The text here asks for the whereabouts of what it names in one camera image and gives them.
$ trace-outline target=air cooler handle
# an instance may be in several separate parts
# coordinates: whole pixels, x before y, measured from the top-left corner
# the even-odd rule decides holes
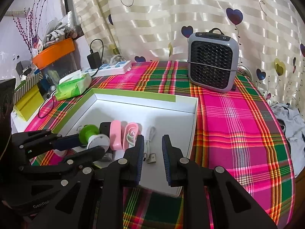
[[[217,27],[214,27],[212,30],[209,31],[209,33],[214,33],[214,30],[218,30],[221,35],[224,35],[224,33]]]

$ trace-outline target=power adapter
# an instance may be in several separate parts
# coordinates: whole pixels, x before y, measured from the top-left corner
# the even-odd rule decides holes
[[[92,50],[90,50],[90,52],[91,52],[91,54],[89,54],[87,56],[90,68],[91,69],[97,69],[101,65],[100,54],[98,52],[93,52]]]

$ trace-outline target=orange tray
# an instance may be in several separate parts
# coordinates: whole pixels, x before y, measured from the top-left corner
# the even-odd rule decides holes
[[[74,50],[75,47],[72,38],[65,39],[39,53],[33,58],[33,64],[39,69],[42,69]]]

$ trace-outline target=green tissue pack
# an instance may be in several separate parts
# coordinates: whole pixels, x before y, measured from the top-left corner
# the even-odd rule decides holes
[[[58,101],[81,95],[90,85],[91,76],[81,74],[80,70],[71,73],[59,81],[55,97]]]

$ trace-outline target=gray cloth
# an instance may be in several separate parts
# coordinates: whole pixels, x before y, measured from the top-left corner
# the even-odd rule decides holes
[[[275,104],[271,106],[275,117],[283,121],[282,130],[291,147],[291,160],[294,176],[297,177],[305,167],[305,123],[298,109],[286,104]]]

